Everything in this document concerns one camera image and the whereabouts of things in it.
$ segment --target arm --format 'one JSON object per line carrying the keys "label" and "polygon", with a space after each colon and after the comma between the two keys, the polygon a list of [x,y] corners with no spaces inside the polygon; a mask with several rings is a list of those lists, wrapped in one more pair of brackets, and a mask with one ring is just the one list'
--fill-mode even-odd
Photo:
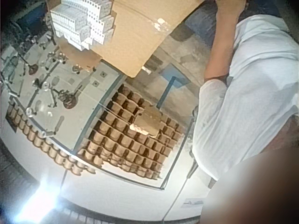
{"label": "arm", "polygon": [[204,74],[205,82],[211,79],[226,81],[233,56],[236,25],[246,5],[246,0],[216,2],[218,6],[216,35]]}

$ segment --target concrete floor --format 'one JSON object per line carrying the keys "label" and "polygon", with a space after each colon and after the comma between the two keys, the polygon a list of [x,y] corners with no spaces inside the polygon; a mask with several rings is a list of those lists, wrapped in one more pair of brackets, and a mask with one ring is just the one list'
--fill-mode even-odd
{"label": "concrete floor", "polygon": [[185,127],[190,122],[193,109],[198,105],[199,88],[203,85],[203,72],[210,55],[209,48],[198,36],[190,33],[187,38],[182,38],[186,29],[184,24],[178,26],[155,51],[154,57],[161,61],[155,71],[149,75],[141,70],[135,78],[126,80],[132,90],[157,104],[168,84],[161,74],[167,65],[173,64],[190,83],[177,89],[172,87],[161,111]]}

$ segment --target hand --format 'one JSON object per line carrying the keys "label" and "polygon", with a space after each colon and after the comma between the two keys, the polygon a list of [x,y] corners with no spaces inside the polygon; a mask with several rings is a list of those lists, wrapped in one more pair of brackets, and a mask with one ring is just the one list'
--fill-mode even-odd
{"label": "hand", "polygon": [[216,0],[216,3],[218,7],[217,15],[235,18],[239,18],[246,6],[246,0]]}

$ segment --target stack of white plastic parts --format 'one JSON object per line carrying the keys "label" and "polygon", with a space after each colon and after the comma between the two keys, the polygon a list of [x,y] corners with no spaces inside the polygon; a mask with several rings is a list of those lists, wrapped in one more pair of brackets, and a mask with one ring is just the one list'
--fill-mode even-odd
{"label": "stack of white plastic parts", "polygon": [[114,32],[111,7],[109,0],[61,0],[51,10],[56,35],[79,50],[90,49],[94,41],[105,44]]}

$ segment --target white shirt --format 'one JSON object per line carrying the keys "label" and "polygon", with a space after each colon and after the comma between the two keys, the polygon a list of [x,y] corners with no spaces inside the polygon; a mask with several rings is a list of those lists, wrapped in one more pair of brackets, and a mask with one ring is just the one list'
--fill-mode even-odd
{"label": "white shirt", "polygon": [[280,18],[255,15],[237,25],[228,87],[200,89],[193,154],[215,180],[257,155],[298,114],[299,45]]}

